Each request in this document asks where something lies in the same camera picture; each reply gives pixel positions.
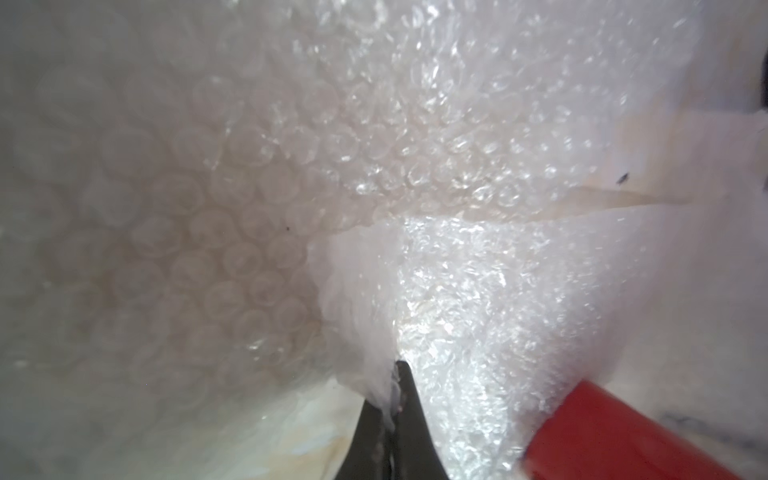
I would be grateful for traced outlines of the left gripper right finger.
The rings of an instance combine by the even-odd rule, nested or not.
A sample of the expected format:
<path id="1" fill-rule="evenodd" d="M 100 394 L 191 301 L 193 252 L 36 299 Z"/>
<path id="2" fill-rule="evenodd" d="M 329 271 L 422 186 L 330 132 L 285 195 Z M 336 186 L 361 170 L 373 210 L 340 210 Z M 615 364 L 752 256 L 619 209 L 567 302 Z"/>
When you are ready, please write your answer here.
<path id="1" fill-rule="evenodd" d="M 430 435 L 412 370 L 402 360 L 395 366 L 400 399 L 392 435 L 393 479 L 448 480 Z"/>

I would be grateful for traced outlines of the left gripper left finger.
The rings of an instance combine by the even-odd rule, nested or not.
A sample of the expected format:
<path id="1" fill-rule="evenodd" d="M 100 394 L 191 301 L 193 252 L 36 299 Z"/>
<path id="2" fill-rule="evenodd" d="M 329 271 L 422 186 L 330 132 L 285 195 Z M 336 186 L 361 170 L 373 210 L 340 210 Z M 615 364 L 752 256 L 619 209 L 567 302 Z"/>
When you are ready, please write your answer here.
<path id="1" fill-rule="evenodd" d="M 382 412 L 363 403 L 348 452 L 335 480 L 390 480 L 393 474 L 391 433 Z"/>

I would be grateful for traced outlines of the red mug black handle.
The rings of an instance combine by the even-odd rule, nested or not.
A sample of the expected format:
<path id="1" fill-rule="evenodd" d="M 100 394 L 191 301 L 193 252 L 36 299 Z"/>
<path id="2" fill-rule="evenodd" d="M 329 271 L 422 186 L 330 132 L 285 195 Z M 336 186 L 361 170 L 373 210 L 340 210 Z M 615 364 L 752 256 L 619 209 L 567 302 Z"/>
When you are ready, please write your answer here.
<path id="1" fill-rule="evenodd" d="M 542 423 L 520 466 L 526 478 L 545 480 L 739 478 L 589 380 L 574 384 Z"/>

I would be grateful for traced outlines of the clear bubble wrap sheet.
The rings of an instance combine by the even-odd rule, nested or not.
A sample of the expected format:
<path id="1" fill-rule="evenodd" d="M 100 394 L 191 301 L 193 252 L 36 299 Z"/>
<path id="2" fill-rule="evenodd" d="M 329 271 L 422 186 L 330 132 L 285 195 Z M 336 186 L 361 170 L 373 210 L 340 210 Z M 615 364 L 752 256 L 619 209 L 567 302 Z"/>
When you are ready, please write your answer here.
<path id="1" fill-rule="evenodd" d="M 700 1 L 5 1 L 1 475 L 333 476 L 413 370 L 517 476 L 675 214 L 606 154 Z"/>

